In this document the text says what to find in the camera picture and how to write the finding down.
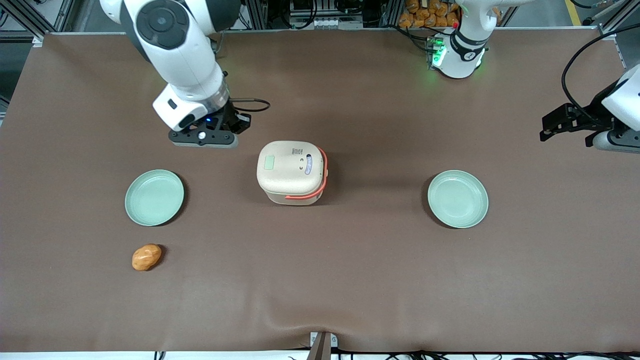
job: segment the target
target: wire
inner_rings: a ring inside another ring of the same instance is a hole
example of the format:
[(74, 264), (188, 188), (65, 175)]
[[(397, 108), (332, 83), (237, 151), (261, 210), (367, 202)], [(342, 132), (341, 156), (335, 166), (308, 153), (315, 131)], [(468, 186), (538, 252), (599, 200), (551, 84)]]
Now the wire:
[(285, 19), (284, 14), (285, 14), (285, 5), (286, 3), (288, 3), (289, 0), (282, 0), (282, 2), (280, 3), (280, 19), (282, 19), (282, 22), (285, 24), (285, 26), (287, 26), (289, 29), (298, 29), (298, 30), (302, 30), (304, 28), (306, 28), (307, 26), (311, 25), (311, 23), (316, 19), (316, 15), (318, 14), (318, 5), (316, 4), (316, 0), (312, 0), (311, 1), (311, 10), (309, 10), (309, 19), (307, 20), (307, 22), (302, 25), (301, 27), (297, 28), (295, 25), (292, 25), (289, 21), (287, 21), (287, 19)]
[(576, 53), (571, 57), (571, 60), (569, 60), (569, 62), (566, 64), (566, 67), (564, 68), (564, 71), (562, 71), (562, 78), (561, 78), (561, 81), (562, 81), (562, 90), (564, 91), (564, 94), (566, 95), (566, 98), (567, 98), (567, 99), (569, 99), (569, 101), (571, 102), (571, 104), (572, 104), (576, 109), (578, 109), (578, 111), (580, 111), (584, 116), (586, 116), (586, 117), (588, 117), (589, 119), (591, 119), (591, 121), (593, 121), (595, 124), (598, 124), (598, 125), (604, 125), (604, 124), (601, 124), (601, 122), (600, 122), (599, 120), (594, 119), (591, 115), (589, 115), (589, 114), (587, 113), (587, 111), (586, 111), (582, 106), (578, 105), (578, 102), (573, 98), (573, 96), (571, 96), (571, 93), (569, 92), (569, 89), (566, 87), (566, 73), (569, 71), (569, 68), (571, 67), (571, 65), (573, 65), (573, 62), (575, 61), (575, 59), (577, 59), (577, 58), (578, 58), (578, 56), (579, 56), (580, 54), (582, 54), (582, 52), (583, 52), (583, 51), (585, 51), (589, 46), (591, 46), (591, 45), (593, 45), (593, 44), (597, 43), (598, 41), (600, 41), (600, 40), (604, 39), (605, 37), (609, 37), (609, 36), (611, 36), (611, 35), (613, 35), (613, 34), (622, 33), (622, 32), (624, 32), (624, 31), (628, 31), (628, 30), (636, 29), (636, 28), (640, 28), (640, 22), (639, 22), (639, 23), (637, 23), (637, 24), (634, 24), (634, 25), (629, 25), (629, 26), (622, 27), (622, 28), (620, 28), (620, 29), (612, 30), (612, 31), (610, 31), (610, 32), (608, 32), (608, 33), (604, 33), (604, 34), (600, 35), (599, 37), (596, 37), (596, 38), (595, 38), (595, 39), (593, 39), (592, 41), (590, 41), (590, 42), (586, 43), (584, 46), (582, 46), (582, 47), (581, 47), (581, 48), (580, 48), (580, 49), (579, 49), (579, 50), (578, 50), (578, 51), (577, 51), (577, 52), (576, 52)]
[[(383, 26), (383, 28), (394, 28), (394, 29), (398, 30), (398, 32), (400, 32), (400, 34), (402, 34), (402, 35), (404, 35), (404, 36), (408, 37), (408, 38), (411, 40), (411, 42), (412, 42), (412, 43), (413, 43), (413, 44), (414, 44), (418, 49), (420, 49), (421, 51), (424, 51), (424, 52), (426, 52), (426, 53), (433, 53), (433, 50), (431, 50), (431, 49), (426, 49), (425, 47), (422, 47), (422, 46), (417, 42), (417, 40), (420, 40), (420, 41), (427, 41), (427, 39), (428, 39), (427, 37), (419, 37), (419, 36), (417, 36), (417, 35), (413, 35), (413, 34), (411, 34), (411, 33), (409, 32), (409, 29), (408, 29), (408, 28), (407, 28), (407, 29), (402, 29), (402, 28), (400, 28), (399, 26), (396, 26), (396, 25), (391, 25), (391, 24), (389, 24), (389, 25), (384, 25), (384, 26)], [(438, 30), (436, 30), (436, 29), (431, 29), (431, 28), (427, 28), (427, 29), (429, 29), (429, 30), (433, 30), (433, 31), (436, 31), (436, 32), (438, 32), (438, 33), (442, 33), (441, 31), (438, 31)]]
[[(402, 35), (404, 35), (406, 37), (414, 38), (416, 40), (427, 40), (426, 37), (419, 37), (417, 35), (413, 35), (413, 34), (409, 33), (409, 29), (408, 28), (407, 28), (407, 30), (404, 30), (403, 28), (399, 27), (398, 25), (388, 24), (388, 25), (384, 25), (383, 28), (394, 28), (394, 29), (398, 30)], [(429, 27), (425, 27), (424, 29), (428, 29), (428, 30), (434, 31), (435, 33), (438, 33), (438, 34), (451, 36), (451, 34), (447, 34), (447, 33), (443, 32), (443, 31), (438, 30), (438, 29), (429, 28)]]
[(574, 4), (575, 6), (578, 6), (579, 8), (583, 8), (583, 9), (591, 9), (591, 8), (593, 8), (593, 6), (580, 4), (576, 0), (569, 0), (569, 1), (571, 1), (571, 4)]
[(249, 23), (244, 19), (244, 15), (242, 15), (242, 13), (240, 13), (238, 19), (240, 19), (240, 22), (242, 22), (242, 25), (244, 25), (244, 27), (246, 28), (245, 30), (251, 30)]
[(268, 102), (267, 100), (262, 100), (262, 99), (256, 99), (254, 97), (238, 97), (235, 99), (229, 99), (230, 102), (259, 102), (261, 104), (265, 104), (266, 106), (263, 108), (259, 108), (259, 109), (242, 109), (242, 108), (238, 108), (236, 107), (236, 110), (238, 111), (246, 111), (248, 113), (259, 113), (261, 111), (265, 111), (267, 109), (269, 109), (271, 107), (271, 103)]
[(0, 20), (2, 20), (2, 24), (0, 24), (0, 28), (4, 26), (4, 24), (7, 21), (7, 19), (9, 19), (9, 14), (5, 13), (4, 10), (0, 9)]
[(218, 44), (216, 44), (216, 50), (213, 52), (214, 54), (218, 54), (220, 52), (220, 50), (222, 49), (222, 41), (224, 41), (225, 39), (225, 31), (221, 31), (220, 32), (220, 42), (218, 42)]

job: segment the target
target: label sticker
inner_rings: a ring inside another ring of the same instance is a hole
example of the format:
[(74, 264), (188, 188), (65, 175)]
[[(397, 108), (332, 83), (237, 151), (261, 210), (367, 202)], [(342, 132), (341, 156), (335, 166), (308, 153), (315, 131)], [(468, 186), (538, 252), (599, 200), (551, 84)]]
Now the label sticker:
[(305, 174), (311, 174), (311, 167), (313, 167), (313, 159), (311, 158), (311, 154), (307, 154), (307, 169), (305, 170)]

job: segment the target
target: bread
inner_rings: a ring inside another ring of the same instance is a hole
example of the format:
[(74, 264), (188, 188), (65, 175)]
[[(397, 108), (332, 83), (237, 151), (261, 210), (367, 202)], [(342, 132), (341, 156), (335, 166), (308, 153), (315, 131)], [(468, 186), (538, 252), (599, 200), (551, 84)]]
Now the bread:
[(436, 24), (436, 15), (433, 15), (433, 14), (429, 15), (429, 17), (424, 21), (425, 26), (431, 27), (431, 26), (435, 26), (435, 24)]
[(415, 13), (420, 10), (420, 2), (418, 0), (406, 0), (404, 2), (406, 10), (410, 13)]
[(398, 26), (401, 28), (410, 28), (413, 24), (413, 15), (410, 13), (402, 13), (400, 20), (398, 20)]
[(426, 20), (429, 16), (431, 16), (431, 13), (429, 13), (429, 9), (425, 8), (421, 8), (415, 13), (416, 20)]
[(436, 16), (436, 27), (446, 27), (447, 19), (444, 16)]
[(447, 5), (446, 3), (440, 3), (440, 7), (436, 10), (435, 14), (436, 16), (445, 16), (447, 15), (448, 11), (449, 5)]
[(458, 20), (458, 16), (456, 13), (448, 13), (447, 14), (447, 26), (457, 26), (460, 24)]

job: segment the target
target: black cable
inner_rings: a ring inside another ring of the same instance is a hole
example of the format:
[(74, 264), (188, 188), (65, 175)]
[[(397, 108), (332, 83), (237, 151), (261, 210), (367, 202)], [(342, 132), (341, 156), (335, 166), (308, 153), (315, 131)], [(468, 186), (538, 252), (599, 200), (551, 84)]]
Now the black cable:
[(573, 96), (571, 96), (571, 93), (569, 92), (569, 89), (566, 87), (566, 73), (569, 71), (569, 68), (571, 67), (571, 65), (573, 65), (573, 62), (575, 61), (575, 59), (577, 59), (577, 58), (578, 58), (578, 56), (579, 56), (580, 54), (582, 54), (582, 52), (583, 52), (583, 51), (585, 51), (589, 46), (591, 46), (591, 45), (593, 45), (593, 44), (597, 43), (598, 41), (600, 41), (600, 40), (602, 40), (602, 39), (604, 39), (604, 38), (606, 38), (606, 37), (609, 37), (609, 36), (611, 36), (611, 35), (613, 35), (613, 34), (622, 33), (622, 32), (624, 32), (624, 31), (631, 30), (631, 29), (636, 29), (636, 28), (640, 28), (640, 22), (639, 22), (639, 23), (637, 23), (637, 24), (634, 24), (634, 25), (629, 25), (629, 26), (622, 27), (622, 28), (620, 28), (620, 29), (612, 30), (612, 31), (610, 31), (610, 32), (608, 32), (608, 33), (604, 33), (604, 34), (600, 35), (599, 37), (596, 37), (596, 38), (595, 38), (595, 39), (593, 39), (592, 41), (590, 41), (590, 42), (586, 43), (584, 46), (582, 46), (582, 47), (581, 47), (581, 48), (580, 48), (580, 49), (579, 49), (579, 50), (578, 50), (578, 51), (577, 51), (577, 52), (576, 52), (576, 53), (571, 57), (571, 60), (569, 60), (569, 62), (566, 64), (566, 67), (564, 68), (564, 71), (562, 71), (562, 78), (561, 78), (561, 81), (562, 81), (562, 90), (564, 91), (564, 94), (566, 95), (566, 98), (567, 98), (567, 99), (569, 99), (569, 101), (571, 102), (571, 104), (572, 104), (576, 109), (578, 109), (578, 111), (580, 111), (584, 116), (586, 116), (586, 117), (588, 117), (589, 119), (591, 119), (591, 121), (593, 121), (593, 122), (594, 122), (594, 124), (598, 124), (598, 125), (601, 125), (601, 126), (602, 126), (602, 125), (604, 125), (604, 124), (601, 124), (599, 120), (594, 119), (591, 115), (587, 114), (587, 111), (586, 111), (582, 106), (578, 105), (578, 102), (573, 98)]
[(290, 0), (282, 0), (282, 2), (280, 3), (280, 19), (285, 24), (285, 26), (287, 26), (289, 29), (302, 30), (302, 29), (306, 28), (307, 26), (311, 25), (313, 23), (313, 21), (316, 19), (316, 15), (318, 14), (318, 5), (316, 4), (316, 0), (312, 0), (311, 1), (311, 10), (309, 10), (309, 19), (307, 20), (307, 22), (304, 25), (302, 25), (299, 28), (297, 28), (295, 25), (291, 25), (291, 23), (289, 21), (287, 21), (287, 19), (285, 19), (285, 17), (284, 17), (285, 5), (289, 1)]
[(4, 18), (4, 20), (2, 20), (2, 24), (0, 24), (0, 28), (3, 27), (7, 19), (9, 19), (9, 14), (5, 13), (4, 10), (0, 9), (0, 20), (2, 19), (2, 16), (4, 14), (6, 14), (6, 17)]
[(238, 16), (238, 19), (240, 19), (240, 22), (242, 22), (242, 25), (244, 25), (245, 30), (251, 30), (251, 26), (249, 26), (247, 21), (244, 19), (244, 16), (242, 15), (242, 13), (240, 13), (240, 15)]
[(339, 12), (345, 13), (346, 15), (353, 15), (353, 14), (356, 14), (356, 13), (361, 13), (362, 12), (362, 8), (364, 7), (363, 6), (364, 2), (362, 2), (362, 3), (360, 3), (358, 5), (357, 8), (349, 9), (346, 6), (340, 5), (341, 2), (343, 2), (343, 0), (333, 0), (333, 6), (336, 9), (338, 9)]
[[(427, 40), (426, 37), (419, 37), (417, 35), (413, 35), (413, 34), (409, 33), (409, 29), (408, 28), (405, 30), (405, 29), (399, 27), (398, 25), (388, 24), (388, 25), (384, 25), (383, 28), (394, 28), (394, 29), (398, 30), (400, 32), (400, 34), (402, 34), (402, 35), (404, 35), (406, 37), (412, 37), (412, 38), (414, 38), (416, 40)], [(426, 27), (426, 28), (423, 28), (423, 29), (431, 30), (431, 31), (434, 31), (434, 32), (436, 32), (438, 34), (451, 36), (451, 34), (447, 34), (447, 33), (443, 32), (443, 31), (438, 30), (438, 29), (429, 28), (429, 27)]]
[(242, 108), (238, 108), (236, 107), (236, 110), (238, 111), (245, 111), (248, 113), (259, 113), (261, 111), (265, 111), (268, 108), (271, 107), (271, 103), (268, 102), (267, 100), (262, 100), (262, 99), (255, 99), (253, 97), (242, 97), (242, 98), (237, 98), (237, 99), (229, 99), (230, 102), (259, 102), (261, 104), (265, 104), (266, 106), (263, 108), (259, 108), (259, 109), (242, 109)]
[(424, 52), (426, 52), (426, 53), (433, 53), (433, 52), (434, 52), (434, 51), (433, 51), (433, 50), (431, 50), (431, 49), (426, 49), (425, 47), (422, 47), (422, 46), (417, 42), (417, 40), (419, 40), (419, 41), (427, 41), (427, 38), (426, 38), (426, 37), (419, 37), (419, 36), (417, 36), (417, 35), (413, 35), (413, 34), (409, 33), (409, 29), (406, 29), (406, 30), (405, 30), (405, 29), (402, 29), (402, 28), (400, 28), (399, 26), (396, 26), (396, 25), (384, 25), (384, 26), (383, 26), (383, 28), (394, 28), (394, 29), (398, 30), (398, 32), (400, 32), (400, 34), (402, 34), (402, 35), (404, 35), (404, 36), (408, 37), (408, 38), (411, 40), (411, 42), (412, 42), (412, 43), (413, 43), (413, 44), (414, 44), (418, 49), (420, 49), (421, 51), (424, 51)]
[(583, 8), (583, 9), (591, 9), (591, 8), (593, 8), (592, 6), (580, 4), (576, 0), (569, 0), (569, 1), (571, 1), (571, 4), (574, 4), (575, 6), (578, 6), (579, 8)]

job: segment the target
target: brown table surface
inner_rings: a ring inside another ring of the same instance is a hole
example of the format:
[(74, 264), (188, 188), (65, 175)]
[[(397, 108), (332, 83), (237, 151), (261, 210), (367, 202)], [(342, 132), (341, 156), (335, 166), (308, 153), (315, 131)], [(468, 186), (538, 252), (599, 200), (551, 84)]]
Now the brown table surface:
[[(345, 350), (640, 350), (640, 156), (538, 140), (560, 75), (595, 30), (496, 31), (465, 80), (393, 31), (229, 35), (220, 65), (255, 114), (237, 149), (176, 147), (163, 80), (124, 36), (47, 36), (0, 129), (3, 351), (265, 350), (338, 334)], [(583, 104), (618, 78), (612, 42), (568, 77)], [(255, 165), (273, 140), (324, 148), (310, 207), (273, 204)], [(145, 171), (183, 178), (183, 212), (129, 220)], [(448, 229), (426, 204), (447, 169), (490, 208)], [(131, 268), (146, 243), (168, 252)]]

